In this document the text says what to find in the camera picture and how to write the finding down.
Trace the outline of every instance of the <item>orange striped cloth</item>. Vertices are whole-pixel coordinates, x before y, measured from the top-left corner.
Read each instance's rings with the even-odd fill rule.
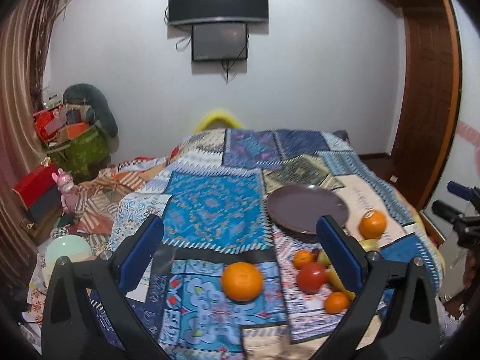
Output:
[[[81,183],[80,199],[75,209],[79,231],[110,235],[120,200],[143,188],[143,171],[115,174],[112,178],[96,178]]]

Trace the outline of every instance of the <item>floor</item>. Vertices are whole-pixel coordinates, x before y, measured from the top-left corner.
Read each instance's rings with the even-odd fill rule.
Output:
[[[390,158],[387,154],[384,154],[382,157],[372,157],[369,155],[361,155],[361,160],[364,162],[368,168],[375,173],[379,178],[385,180],[386,182],[395,185],[390,177],[395,174],[395,164],[393,159]]]

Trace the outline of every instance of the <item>blue gripper pad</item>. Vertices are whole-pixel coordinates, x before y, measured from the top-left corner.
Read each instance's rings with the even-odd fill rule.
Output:
[[[356,294],[361,292],[368,274],[363,247],[354,237],[346,235],[330,215],[318,219],[317,238],[343,286]]]
[[[468,202],[473,199],[472,190],[469,187],[455,183],[455,181],[450,181],[447,184],[447,190],[448,192],[453,193],[453,195],[457,195],[459,198],[467,200]]]
[[[118,289],[124,295],[138,286],[162,241],[163,230],[162,218],[149,215],[135,234],[126,237],[115,251],[112,269],[116,270]]]

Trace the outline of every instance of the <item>wooden door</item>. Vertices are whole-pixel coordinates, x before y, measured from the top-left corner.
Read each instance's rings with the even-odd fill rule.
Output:
[[[457,36],[453,42],[443,6],[404,9],[404,19],[405,92],[392,157],[396,188],[421,209],[445,164],[457,120]]]

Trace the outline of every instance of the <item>tangerine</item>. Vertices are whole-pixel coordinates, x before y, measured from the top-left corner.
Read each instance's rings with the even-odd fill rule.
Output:
[[[225,268],[220,283],[227,298],[247,302],[262,292],[263,275],[253,264],[235,262]]]
[[[314,260],[314,255],[310,253],[308,250],[302,249],[297,251],[293,255],[293,266],[297,269],[302,269],[308,263],[311,263]]]
[[[380,238],[387,227],[385,214],[378,210],[368,210],[362,217],[358,230],[366,239]]]
[[[347,309],[349,305],[350,299],[343,292],[332,292],[323,302],[323,308],[328,314],[338,314]]]

